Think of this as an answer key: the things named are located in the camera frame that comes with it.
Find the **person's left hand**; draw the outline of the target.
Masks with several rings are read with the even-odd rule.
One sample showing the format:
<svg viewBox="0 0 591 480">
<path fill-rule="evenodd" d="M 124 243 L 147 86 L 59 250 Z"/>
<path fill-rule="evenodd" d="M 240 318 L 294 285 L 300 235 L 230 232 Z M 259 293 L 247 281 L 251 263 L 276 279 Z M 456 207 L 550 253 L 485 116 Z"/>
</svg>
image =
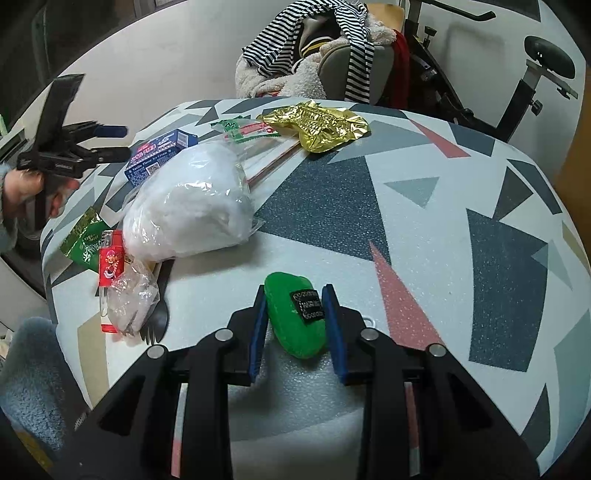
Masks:
<svg viewBox="0 0 591 480">
<path fill-rule="evenodd" d="M 21 205 L 30 197 L 41 193 L 45 177 L 40 172 L 10 170 L 6 173 L 2 185 L 2 216 L 4 219 L 15 218 L 21 211 Z M 79 181 L 67 179 L 51 197 L 50 217 L 60 215 L 66 196 L 79 188 Z"/>
</svg>

